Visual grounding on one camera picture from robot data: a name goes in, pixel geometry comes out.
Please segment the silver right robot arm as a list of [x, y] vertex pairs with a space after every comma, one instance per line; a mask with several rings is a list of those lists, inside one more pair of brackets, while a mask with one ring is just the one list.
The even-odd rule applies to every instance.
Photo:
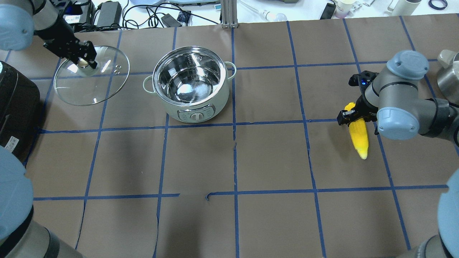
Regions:
[[358, 119], [376, 122], [376, 134], [407, 140], [416, 135], [445, 139], [458, 144], [458, 105], [446, 99], [421, 99], [419, 81], [429, 70], [427, 58], [418, 51], [396, 53], [380, 72], [352, 75], [349, 85], [359, 87], [361, 96], [354, 108], [343, 109], [339, 125]]

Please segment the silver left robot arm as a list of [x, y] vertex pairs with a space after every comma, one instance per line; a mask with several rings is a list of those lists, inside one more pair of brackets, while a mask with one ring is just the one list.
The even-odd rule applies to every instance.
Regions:
[[80, 15], [89, 0], [2, 0], [0, 2], [0, 47], [20, 51], [32, 43], [34, 35], [44, 47], [80, 68], [95, 69], [96, 50], [90, 41], [82, 42], [65, 20], [65, 15]]

